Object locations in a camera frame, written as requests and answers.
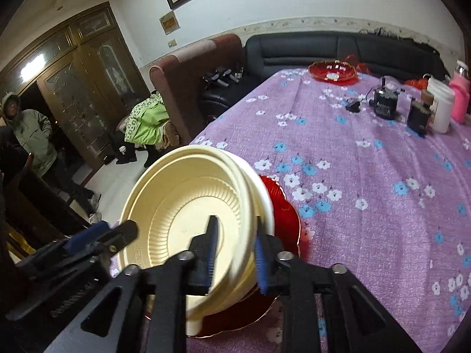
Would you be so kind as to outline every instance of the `purple tablecloth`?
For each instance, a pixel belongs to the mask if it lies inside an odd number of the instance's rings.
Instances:
[[[303,222],[303,258],[347,265],[424,352],[439,352],[471,302],[471,126],[452,123],[425,139],[409,131],[410,96],[420,92],[408,86],[398,121],[367,103],[345,110],[346,99],[379,84],[360,75],[339,87],[285,70],[194,144],[226,149],[279,180]],[[281,340],[277,306],[244,330],[189,339],[188,351],[279,352]]]

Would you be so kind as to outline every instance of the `pants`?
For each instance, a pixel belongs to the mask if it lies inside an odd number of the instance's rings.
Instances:
[[[56,187],[69,194],[72,199],[77,201],[88,216],[95,212],[88,201],[88,199],[93,197],[94,192],[91,191],[91,189],[82,187],[75,183],[72,180],[71,174],[66,169],[63,160],[60,158],[56,159],[49,170],[43,175],[42,179],[49,186]]]
[[[130,142],[124,141],[124,134],[121,131],[115,131],[109,134],[110,144],[116,154],[117,160],[128,162],[130,159],[136,158],[136,146]],[[120,147],[125,146],[124,154],[120,151]]]

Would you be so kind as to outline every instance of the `glass cabinet door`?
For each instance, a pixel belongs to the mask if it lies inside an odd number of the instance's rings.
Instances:
[[[87,84],[84,69],[74,59],[74,52],[38,79],[44,99],[62,130],[87,163],[92,168],[100,168],[103,164],[100,154],[108,144],[108,133],[96,108],[101,97]]]
[[[113,29],[86,43],[89,62],[95,66],[94,75],[101,72],[101,91],[110,101],[121,107],[126,115],[139,102],[149,97],[131,56],[122,43],[119,30]]]

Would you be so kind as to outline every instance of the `white wall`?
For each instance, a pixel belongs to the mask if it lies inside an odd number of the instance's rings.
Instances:
[[[295,17],[350,17],[407,28],[463,56],[462,32],[440,0],[191,0],[175,10],[180,29],[166,36],[159,18],[166,0],[110,0],[139,68],[178,47],[227,30]]]

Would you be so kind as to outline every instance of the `red plate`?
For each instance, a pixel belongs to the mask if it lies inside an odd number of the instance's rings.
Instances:
[[[309,66],[309,73],[315,79],[329,82],[348,81],[356,76],[352,65],[338,60],[314,62]]]

